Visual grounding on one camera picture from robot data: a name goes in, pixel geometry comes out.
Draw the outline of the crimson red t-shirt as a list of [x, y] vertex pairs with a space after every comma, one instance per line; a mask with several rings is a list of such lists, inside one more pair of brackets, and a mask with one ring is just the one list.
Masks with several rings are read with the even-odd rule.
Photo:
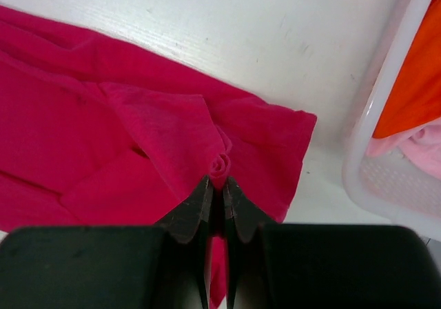
[[316, 122], [130, 43], [1, 9], [1, 229], [152, 226], [206, 177], [207, 308], [227, 300], [228, 179], [282, 223]]

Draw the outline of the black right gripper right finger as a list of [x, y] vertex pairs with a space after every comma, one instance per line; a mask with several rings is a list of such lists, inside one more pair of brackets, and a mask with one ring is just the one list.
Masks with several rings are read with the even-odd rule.
[[440, 273], [401, 226], [277, 223], [223, 190], [228, 308], [439, 308]]

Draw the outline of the light pink t-shirt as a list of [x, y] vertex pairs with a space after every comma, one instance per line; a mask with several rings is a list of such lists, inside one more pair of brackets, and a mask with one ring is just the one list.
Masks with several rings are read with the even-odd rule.
[[379, 157], [398, 148], [423, 172], [440, 179], [440, 118], [383, 139], [371, 139], [366, 155]]

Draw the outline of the white plastic laundry basket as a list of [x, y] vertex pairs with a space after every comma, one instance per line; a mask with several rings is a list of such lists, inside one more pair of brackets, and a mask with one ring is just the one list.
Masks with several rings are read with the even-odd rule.
[[373, 133], [431, 0], [396, 0], [347, 117], [342, 182], [361, 208], [440, 240], [440, 180]]

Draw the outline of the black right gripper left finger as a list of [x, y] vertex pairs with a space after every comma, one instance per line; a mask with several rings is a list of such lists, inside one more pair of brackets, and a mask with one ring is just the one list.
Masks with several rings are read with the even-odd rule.
[[2, 308], [207, 308], [213, 187], [152, 226], [29, 227], [1, 242]]

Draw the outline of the orange t-shirt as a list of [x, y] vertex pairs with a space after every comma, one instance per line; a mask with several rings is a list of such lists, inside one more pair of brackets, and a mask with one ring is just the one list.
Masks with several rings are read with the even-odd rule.
[[384, 139], [440, 118], [440, 0], [431, 0], [373, 138]]

